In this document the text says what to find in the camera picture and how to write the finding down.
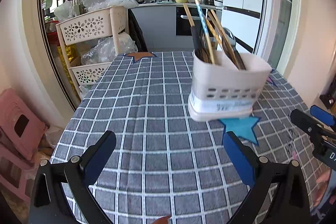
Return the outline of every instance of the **screw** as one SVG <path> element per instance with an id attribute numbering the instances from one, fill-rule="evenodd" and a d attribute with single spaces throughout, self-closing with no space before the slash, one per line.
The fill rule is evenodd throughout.
<path id="1" fill-rule="evenodd" d="M 47 163 L 48 163 L 47 160 L 41 160 L 40 165 L 41 165 L 41 166 L 45 166 Z"/>
<path id="2" fill-rule="evenodd" d="M 292 165 L 295 167 L 299 166 L 299 162 L 297 160 L 292 160 Z"/>
<path id="3" fill-rule="evenodd" d="M 73 156 L 71 158 L 71 162 L 75 163 L 75 162 L 78 162 L 79 161 L 79 156 Z"/>
<path id="4" fill-rule="evenodd" d="M 262 163 L 266 163 L 266 162 L 268 162 L 268 158 L 266 158 L 266 157 L 264 157 L 264 156 L 261 156 L 260 158 L 259 158 L 259 160 L 260 160 L 260 162 L 262 162 Z"/>

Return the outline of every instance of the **gray plaid tablecloth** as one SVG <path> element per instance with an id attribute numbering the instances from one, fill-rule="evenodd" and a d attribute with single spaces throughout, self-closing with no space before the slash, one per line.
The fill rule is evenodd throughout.
<path id="1" fill-rule="evenodd" d="M 221 145 L 223 125 L 195 122 L 188 113 L 193 56 L 191 52 L 159 52 L 133 63 L 118 56 L 81 102 L 52 156 L 52 163 L 82 155 L 109 129 L 117 146 L 93 196 L 114 223 L 145 224 L 172 215 L 174 224 L 226 223 L 245 198 L 248 187 Z M 243 141 L 272 161 L 287 163 L 298 155 L 310 204 L 315 179 L 325 170 L 312 156 L 308 136 L 294 128 L 290 112 L 307 106 L 276 71 L 266 83 L 253 115 L 259 146 Z M 273 197 L 272 186 L 256 222 Z M 67 184 L 73 213 L 85 222 Z"/>

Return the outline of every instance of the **blue star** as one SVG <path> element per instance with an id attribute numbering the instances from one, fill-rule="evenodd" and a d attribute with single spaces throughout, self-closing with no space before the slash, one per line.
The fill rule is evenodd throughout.
<path id="1" fill-rule="evenodd" d="M 237 137 L 241 137 L 259 146 L 258 140 L 254 133 L 254 126 L 260 121 L 259 117 L 247 117 L 243 119 L 230 118 L 219 120 L 224 125 L 223 134 L 233 131 Z"/>
<path id="2" fill-rule="evenodd" d="M 276 83 L 274 82 L 274 80 L 273 80 L 270 76 L 267 77 L 267 82 L 268 82 L 269 84 L 271 84 L 271 85 L 275 85 L 276 87 L 278 87 L 278 86 L 276 85 Z"/>

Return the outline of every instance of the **pink stool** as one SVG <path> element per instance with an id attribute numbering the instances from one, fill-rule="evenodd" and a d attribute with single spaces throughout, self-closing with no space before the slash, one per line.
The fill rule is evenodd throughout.
<path id="1" fill-rule="evenodd" d="M 37 152 L 44 132 L 41 122 L 13 89 L 4 90 L 0 95 L 0 127 L 14 147 L 27 160 Z"/>
<path id="2" fill-rule="evenodd" d="M 20 155 L 0 143 L 0 183 L 28 203 L 34 181 L 29 179 L 27 172 L 33 168 Z"/>

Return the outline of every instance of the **oven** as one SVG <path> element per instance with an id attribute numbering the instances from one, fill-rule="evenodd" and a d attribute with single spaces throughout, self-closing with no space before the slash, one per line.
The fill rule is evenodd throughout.
<path id="1" fill-rule="evenodd" d="M 191 16 L 199 17 L 197 8 L 195 7 L 188 7 Z M 203 14 L 205 15 L 206 9 L 202 9 Z M 198 31 L 201 30 L 202 24 L 200 20 L 194 20 L 195 26 L 197 27 Z M 189 20 L 186 17 L 186 12 L 184 7 L 176 7 L 176 35 L 184 36 L 184 37 L 191 37 L 191 30 Z"/>

